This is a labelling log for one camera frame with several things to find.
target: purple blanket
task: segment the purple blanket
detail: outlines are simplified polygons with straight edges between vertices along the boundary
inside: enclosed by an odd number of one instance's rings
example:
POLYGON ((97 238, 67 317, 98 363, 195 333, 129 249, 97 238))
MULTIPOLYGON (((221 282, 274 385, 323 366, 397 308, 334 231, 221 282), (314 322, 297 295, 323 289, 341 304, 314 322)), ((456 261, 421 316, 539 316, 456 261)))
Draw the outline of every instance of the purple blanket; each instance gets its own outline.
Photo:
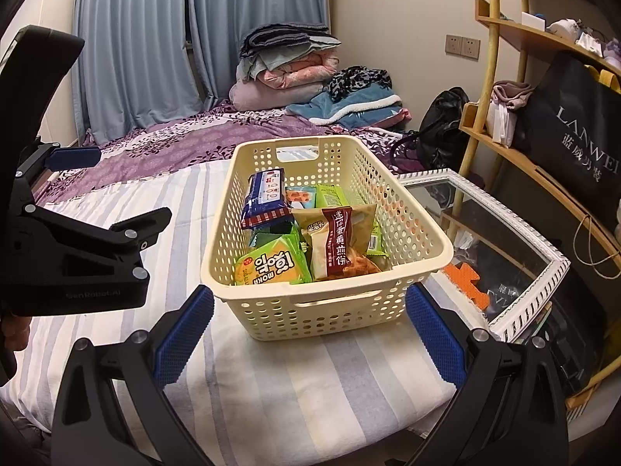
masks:
MULTIPOLYGON (((239 112, 221 105, 181 121, 136 129, 101 149, 93 168, 62 172, 36 194, 39 204, 60 202, 110 184, 175 172, 198 163, 231 159, 235 147, 247 141, 345 133, 339 126, 318 127, 284 110, 239 112)), ((385 165, 388 148, 397 137, 382 130, 360 129, 358 136, 385 165)))

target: finger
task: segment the finger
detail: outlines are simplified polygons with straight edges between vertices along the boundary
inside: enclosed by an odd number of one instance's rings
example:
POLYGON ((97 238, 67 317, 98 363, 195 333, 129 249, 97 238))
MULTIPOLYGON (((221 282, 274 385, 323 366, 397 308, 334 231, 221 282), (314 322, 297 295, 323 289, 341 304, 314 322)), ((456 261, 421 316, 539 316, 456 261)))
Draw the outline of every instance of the finger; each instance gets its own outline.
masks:
POLYGON ((9 350, 19 352, 28 347, 28 340, 30 337, 30 326, 26 326, 26 329, 20 333, 7 338, 4 341, 4 346, 9 350))
POLYGON ((14 336, 17 333, 25 331, 30 326, 32 317, 16 317, 14 315, 5 316, 0 325, 2 326, 2 333, 5 337, 14 336))

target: red label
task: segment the red label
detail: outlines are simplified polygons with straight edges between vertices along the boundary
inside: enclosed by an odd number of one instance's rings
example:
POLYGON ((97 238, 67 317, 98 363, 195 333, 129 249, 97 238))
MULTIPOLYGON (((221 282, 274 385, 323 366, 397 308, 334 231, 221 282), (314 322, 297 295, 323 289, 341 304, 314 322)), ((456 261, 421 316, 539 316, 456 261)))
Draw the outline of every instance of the red label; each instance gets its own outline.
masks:
POLYGON ((352 264, 347 258, 347 244, 352 237, 352 208, 322 209, 328 220, 328 237, 325 241, 326 272, 340 275, 343 268, 352 264))

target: basket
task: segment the basket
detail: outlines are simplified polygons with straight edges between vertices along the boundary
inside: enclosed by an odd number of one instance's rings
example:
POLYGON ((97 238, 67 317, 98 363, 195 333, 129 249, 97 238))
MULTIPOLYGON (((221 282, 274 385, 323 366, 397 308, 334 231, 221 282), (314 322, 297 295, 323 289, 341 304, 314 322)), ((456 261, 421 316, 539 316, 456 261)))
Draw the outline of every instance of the basket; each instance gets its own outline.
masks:
POLYGON ((237 146, 213 219, 201 280, 261 341, 304 338, 397 319, 408 287, 450 263, 453 246, 425 209, 353 136, 262 140, 237 146), (284 148, 313 146, 313 159, 281 161, 284 148), (339 184, 377 203, 384 251, 392 270, 329 282, 235 286, 234 264, 247 252, 240 228, 248 178, 284 168, 288 186, 339 184))

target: electrical outlet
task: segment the electrical outlet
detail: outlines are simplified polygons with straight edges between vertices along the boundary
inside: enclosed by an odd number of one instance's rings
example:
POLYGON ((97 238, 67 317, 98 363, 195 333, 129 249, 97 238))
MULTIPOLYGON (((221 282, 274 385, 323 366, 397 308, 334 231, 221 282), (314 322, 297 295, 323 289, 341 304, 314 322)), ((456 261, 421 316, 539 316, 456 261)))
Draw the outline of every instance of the electrical outlet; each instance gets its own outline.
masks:
POLYGON ((461 38, 461 51, 460 54, 464 57, 471 57, 472 59, 479 59, 480 52, 480 40, 474 38, 461 38))
POLYGON ((446 36, 446 46, 444 51, 447 54, 461 55, 462 38, 455 35, 446 36))

